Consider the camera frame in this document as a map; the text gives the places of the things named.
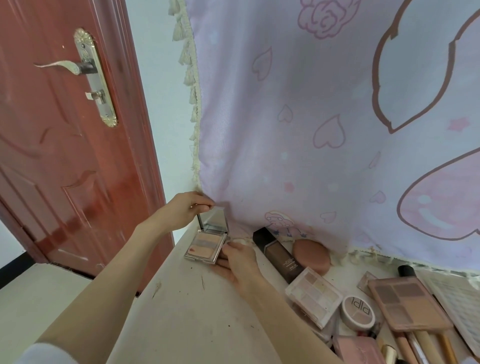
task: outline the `door frame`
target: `door frame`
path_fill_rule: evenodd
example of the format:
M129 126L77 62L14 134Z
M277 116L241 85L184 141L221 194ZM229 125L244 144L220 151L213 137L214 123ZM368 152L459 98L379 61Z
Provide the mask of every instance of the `door frame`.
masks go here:
M89 4L98 34L94 41L99 45L100 62L119 120L116 128L125 129L148 214L152 215L166 201L125 0L89 0ZM1 199L0 220L35 262L49 263ZM172 233L160 240L159 247L164 253L173 249Z

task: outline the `door lock plate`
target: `door lock plate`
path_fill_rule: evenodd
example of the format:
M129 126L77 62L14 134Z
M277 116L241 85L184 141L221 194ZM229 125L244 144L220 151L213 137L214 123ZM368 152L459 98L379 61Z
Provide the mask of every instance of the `door lock plate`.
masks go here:
M97 70L96 73L87 73L88 83L92 91L85 92L87 99L96 101L96 107L102 121L109 127L117 126L118 120L113 108L110 92L103 74L100 58L90 33L78 28L73 35L78 54L84 63L91 63Z

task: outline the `door latch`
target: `door latch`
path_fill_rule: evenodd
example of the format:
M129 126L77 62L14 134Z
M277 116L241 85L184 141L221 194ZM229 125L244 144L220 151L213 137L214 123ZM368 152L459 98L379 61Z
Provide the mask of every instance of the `door latch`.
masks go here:
M107 126L117 126L117 115L113 108L110 92L108 92L107 82L92 36L82 28L78 28L73 34L73 39L82 60L81 62L57 61L42 65L35 64L35 66L39 68L61 66L75 75L86 75L92 91L85 92L85 96L87 99L95 101L100 117Z

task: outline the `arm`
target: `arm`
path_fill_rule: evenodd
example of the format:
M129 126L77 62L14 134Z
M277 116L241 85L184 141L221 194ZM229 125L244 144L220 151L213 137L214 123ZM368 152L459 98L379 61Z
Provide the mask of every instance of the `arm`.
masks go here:
M158 239L180 229L214 202L197 193L176 195L140 223L105 269L40 336L78 363L105 363L132 306L148 258Z
M262 324L283 364L342 364L263 278L255 251L240 243L222 248L212 270L233 283Z

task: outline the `pink makeup sponge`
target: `pink makeup sponge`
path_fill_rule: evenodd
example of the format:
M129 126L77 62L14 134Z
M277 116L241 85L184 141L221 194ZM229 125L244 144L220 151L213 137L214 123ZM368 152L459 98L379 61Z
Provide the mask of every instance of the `pink makeup sponge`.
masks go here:
M303 267L310 267L321 276L327 274L330 269L330 252L313 240L296 240L293 243L292 254Z

